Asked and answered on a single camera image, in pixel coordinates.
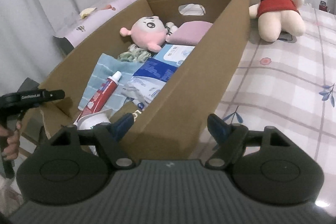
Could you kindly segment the person left hand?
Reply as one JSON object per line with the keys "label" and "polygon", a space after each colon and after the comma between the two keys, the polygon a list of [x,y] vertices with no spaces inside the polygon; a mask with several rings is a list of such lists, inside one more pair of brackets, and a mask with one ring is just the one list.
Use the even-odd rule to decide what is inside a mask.
{"label": "person left hand", "polygon": [[7,138],[7,146],[2,152],[2,157],[6,161],[15,160],[18,157],[21,127],[22,123],[20,121],[17,121],[16,128],[14,131],[6,129],[3,126],[1,126],[1,136]]}

